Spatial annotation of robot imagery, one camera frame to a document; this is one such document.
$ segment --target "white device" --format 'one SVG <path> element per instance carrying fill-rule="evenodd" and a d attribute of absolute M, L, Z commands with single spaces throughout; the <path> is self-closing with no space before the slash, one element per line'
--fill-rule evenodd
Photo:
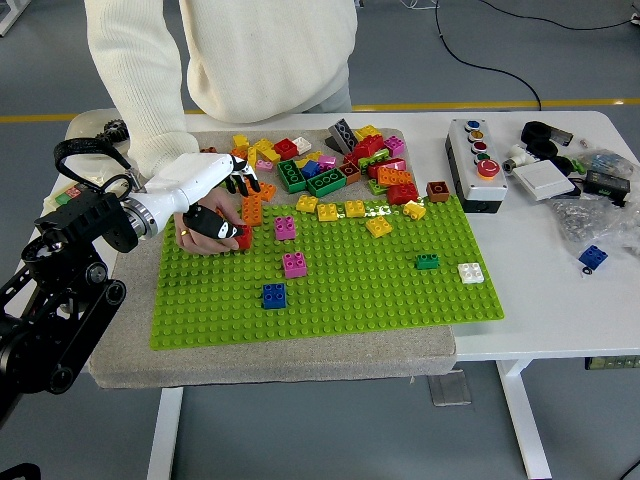
<path fill-rule="evenodd" d="M 529 165 L 539 160 L 539 158 L 531 155 L 520 145 L 514 145 L 507 152 L 507 159 L 502 163 L 502 169 L 504 170 L 504 173 L 509 175 L 511 172 L 513 172 L 514 168 Z"/>
<path fill-rule="evenodd" d="M 496 213 L 507 195 L 507 181 L 486 121 L 453 120 L 445 148 L 462 209 Z"/>
<path fill-rule="evenodd" d="M 514 168 L 513 175 L 536 200 L 555 197 L 575 188 L 551 160 Z"/>

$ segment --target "human hand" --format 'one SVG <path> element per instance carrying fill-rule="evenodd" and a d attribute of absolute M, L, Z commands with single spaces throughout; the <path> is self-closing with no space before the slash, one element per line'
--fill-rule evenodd
<path fill-rule="evenodd" d="M 220 209 L 229 223 L 234 225 L 244 225 L 245 222 L 236 212 L 231 198 L 226 190 L 222 188 L 212 189 L 206 196 L 198 201 L 198 204 L 215 212 Z M 215 240 L 198 232 L 189 230 L 182 218 L 181 213 L 173 216 L 176 224 L 176 243 L 183 250 L 196 255 L 214 255 L 238 249 L 238 242 L 233 238 L 223 238 Z"/>

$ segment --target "black cable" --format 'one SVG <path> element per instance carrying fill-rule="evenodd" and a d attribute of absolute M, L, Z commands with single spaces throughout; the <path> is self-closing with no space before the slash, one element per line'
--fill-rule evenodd
<path fill-rule="evenodd" d="M 464 65 L 467 65 L 469 67 L 479 68 L 480 70 L 488 70 L 490 72 L 503 73 L 505 75 L 509 75 L 512 78 L 515 78 L 519 82 L 522 82 L 523 84 L 525 84 L 527 86 L 527 88 L 529 90 L 531 90 L 531 93 L 533 93 L 533 96 L 536 97 L 536 101 L 538 102 L 538 110 L 542 110 L 542 102 L 540 101 L 540 97 L 538 96 L 536 91 L 533 89 L 533 87 L 531 85 L 529 85 L 526 81 L 524 81 L 522 78 L 518 77 L 517 75 L 514 75 L 513 73 L 509 73 L 509 72 L 507 72 L 505 70 L 500 70 L 498 68 L 492 68 L 492 67 L 485 67 L 485 66 L 482 66 L 482 65 L 476 65 L 475 63 L 466 62 L 466 61 L 460 59 L 455 53 L 453 53 L 451 51 L 451 49 L 447 45 L 447 42 L 445 42 L 445 40 L 444 40 L 444 35 L 442 34 L 442 30 L 440 30 L 440 22 L 438 21 L 438 10 L 440 9 L 439 3 L 440 3 L 440 0 L 436 0 L 436 8 L 434 9 L 434 12 L 436 13 L 436 27 L 438 28 L 438 36 L 440 37 L 440 40 L 442 40 L 442 44 L 444 45 L 444 48 L 447 50 L 447 52 L 449 52 L 449 55 L 451 55 L 453 58 L 455 58 L 460 63 L 462 63 Z"/>
<path fill-rule="evenodd" d="M 636 469 L 636 467 L 637 467 L 638 465 L 640 465 L 640 460 L 638 460 L 636 463 L 634 463 L 634 464 L 631 466 L 631 468 L 630 468 L 629 470 L 627 470 L 626 472 L 624 472 L 624 475 L 622 475 L 622 476 L 620 477 L 620 480 L 624 480 L 624 479 L 627 477 L 627 475 L 629 475 L 631 472 L 633 472 L 633 471 Z"/>
<path fill-rule="evenodd" d="M 614 28 L 614 27 L 619 27 L 620 25 L 626 25 L 627 23 L 631 23 L 631 20 L 625 20 L 624 22 L 620 22 L 620 23 L 616 23 L 615 25 L 606 25 L 604 27 L 589 27 L 589 28 L 580 28 L 580 27 L 568 27 L 566 25 L 562 25 L 561 23 L 558 22 L 554 22 L 553 20 L 549 20 L 548 18 L 540 18 L 540 17 L 529 17 L 526 15 L 518 15 L 517 13 L 511 13 L 511 12 L 507 12 L 506 10 L 502 10 L 494 5 L 491 5 L 489 2 L 487 2 L 486 0 L 478 0 L 479 2 L 484 3 L 485 5 L 490 6 L 491 8 L 493 8 L 494 10 L 497 10 L 499 12 L 505 13 L 507 15 L 511 15 L 512 17 L 516 17 L 516 18 L 526 18 L 528 20 L 539 20 L 541 22 L 547 22 L 547 23 L 551 23 L 557 27 L 560 28 L 565 28 L 567 30 L 580 30 L 580 31 L 588 31 L 588 30 L 604 30 L 606 28 Z"/>

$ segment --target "sweater sleeve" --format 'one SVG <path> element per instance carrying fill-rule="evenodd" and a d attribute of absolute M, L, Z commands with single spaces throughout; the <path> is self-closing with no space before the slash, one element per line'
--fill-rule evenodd
<path fill-rule="evenodd" d="M 182 71 L 163 0 L 85 0 L 89 50 L 131 136 L 129 157 L 151 178 L 182 153 L 198 152 L 186 131 Z"/>

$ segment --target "yellow floor line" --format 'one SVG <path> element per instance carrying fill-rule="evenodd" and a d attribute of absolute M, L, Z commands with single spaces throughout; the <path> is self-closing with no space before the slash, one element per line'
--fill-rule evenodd
<path fill-rule="evenodd" d="M 542 108 L 587 108 L 599 106 L 640 105 L 640 98 L 595 98 L 576 100 L 543 100 Z M 402 111 L 451 111 L 451 110 L 502 110 L 535 109 L 538 104 L 533 100 L 501 102 L 432 102 L 432 103 L 382 103 L 372 105 L 354 105 L 354 112 L 402 112 Z M 203 113 L 202 110 L 185 110 L 187 114 Z M 38 123 L 70 122 L 77 113 L 52 115 L 0 115 L 0 123 Z"/>

